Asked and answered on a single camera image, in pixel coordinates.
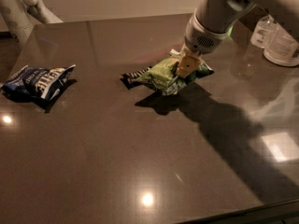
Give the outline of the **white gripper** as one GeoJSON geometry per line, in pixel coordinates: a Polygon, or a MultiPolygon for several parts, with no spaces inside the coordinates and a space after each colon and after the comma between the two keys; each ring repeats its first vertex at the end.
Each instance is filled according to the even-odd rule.
{"type": "MultiPolygon", "coordinates": [[[[184,45],[192,52],[200,54],[212,53],[227,37],[229,21],[221,17],[213,17],[211,21],[201,20],[194,12],[187,23],[184,45]]],[[[180,54],[176,75],[187,77],[202,63],[198,56],[188,52],[180,54]]]]}

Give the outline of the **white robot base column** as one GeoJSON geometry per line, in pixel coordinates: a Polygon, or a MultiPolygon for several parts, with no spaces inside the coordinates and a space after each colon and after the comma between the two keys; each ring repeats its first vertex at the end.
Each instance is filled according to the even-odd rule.
{"type": "Polygon", "coordinates": [[[16,43],[22,47],[34,29],[30,16],[41,23],[62,22],[43,0],[0,0],[0,13],[16,43]]]}

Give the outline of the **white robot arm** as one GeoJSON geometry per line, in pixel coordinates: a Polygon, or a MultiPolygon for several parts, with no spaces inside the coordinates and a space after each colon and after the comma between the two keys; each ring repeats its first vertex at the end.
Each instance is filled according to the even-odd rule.
{"type": "Polygon", "coordinates": [[[254,7],[271,15],[293,38],[299,38],[299,0],[200,0],[186,26],[176,75],[187,77],[203,54],[213,52],[236,21],[254,7]]]}

